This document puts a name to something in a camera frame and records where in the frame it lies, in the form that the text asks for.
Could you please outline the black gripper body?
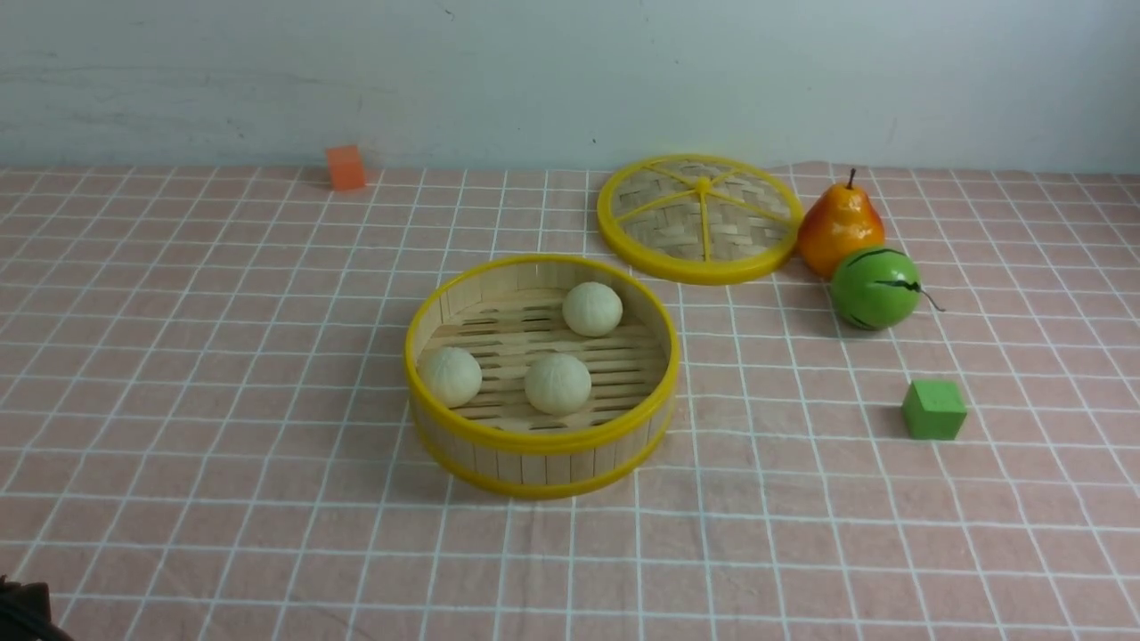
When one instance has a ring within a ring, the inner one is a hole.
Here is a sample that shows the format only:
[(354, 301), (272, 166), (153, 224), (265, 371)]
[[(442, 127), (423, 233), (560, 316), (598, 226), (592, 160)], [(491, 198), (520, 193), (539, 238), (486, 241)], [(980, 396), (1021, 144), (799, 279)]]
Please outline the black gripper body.
[(52, 594), (44, 581), (1, 577), (1, 640), (73, 640), (52, 623)]

